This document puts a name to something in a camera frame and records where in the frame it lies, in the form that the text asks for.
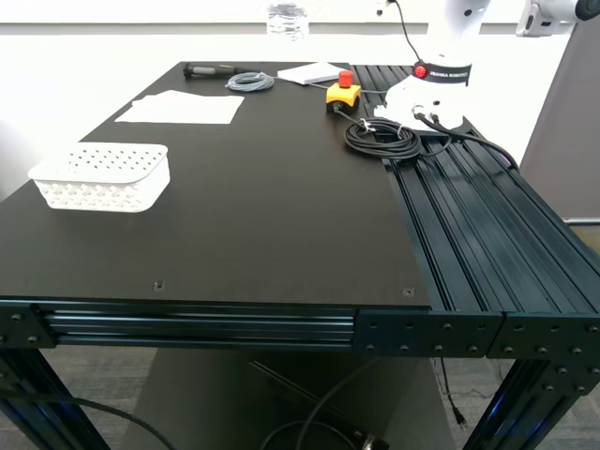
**screwdriver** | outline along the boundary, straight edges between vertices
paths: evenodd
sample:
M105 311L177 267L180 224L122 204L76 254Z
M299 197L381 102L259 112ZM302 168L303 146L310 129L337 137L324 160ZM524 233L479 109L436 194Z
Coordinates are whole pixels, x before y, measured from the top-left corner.
M251 68L232 67L224 64L217 66L206 65L205 63L186 63L184 65L184 77L192 78L192 75L201 75L204 77L231 77L238 73L254 72Z

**perforated basket lid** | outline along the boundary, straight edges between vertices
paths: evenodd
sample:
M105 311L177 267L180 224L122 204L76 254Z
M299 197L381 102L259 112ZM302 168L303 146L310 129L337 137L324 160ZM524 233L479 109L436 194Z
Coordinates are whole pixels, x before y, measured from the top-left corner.
M38 181L135 183L167 156L164 145L151 143L79 142L44 159L29 171Z

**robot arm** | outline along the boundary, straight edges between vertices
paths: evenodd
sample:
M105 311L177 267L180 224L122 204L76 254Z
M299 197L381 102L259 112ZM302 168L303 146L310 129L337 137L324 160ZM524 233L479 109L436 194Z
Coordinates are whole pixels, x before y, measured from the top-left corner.
M382 1L397 3L400 8L403 0L377 0L378 8L383 7ZM388 90L386 105L376 115L415 130L433 131L416 117L418 108L428 118L439 118L445 128L460 128L473 43L490 1L436 0L427 30L427 51L419 52L420 61L412 68L412 75ZM600 0L524 1L518 36L550 36L557 32L561 22L588 21L600 14Z
M561 22L585 22L598 14L600 0L527 0L517 36L552 36Z

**bolt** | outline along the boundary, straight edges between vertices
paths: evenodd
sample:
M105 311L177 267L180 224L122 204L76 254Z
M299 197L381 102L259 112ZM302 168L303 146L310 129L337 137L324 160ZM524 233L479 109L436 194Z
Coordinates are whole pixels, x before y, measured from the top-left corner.
M163 280L155 281L152 289L155 293L161 293L165 290L165 282Z

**table leg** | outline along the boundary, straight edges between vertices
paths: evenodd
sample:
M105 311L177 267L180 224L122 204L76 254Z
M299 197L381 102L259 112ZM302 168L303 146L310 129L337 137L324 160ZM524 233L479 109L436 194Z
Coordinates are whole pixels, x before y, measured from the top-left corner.
M0 350L0 388L70 397L39 350ZM78 406L0 399L0 411L41 450L110 450Z
M463 450L533 450L591 390L552 380L557 376L550 361L516 361Z

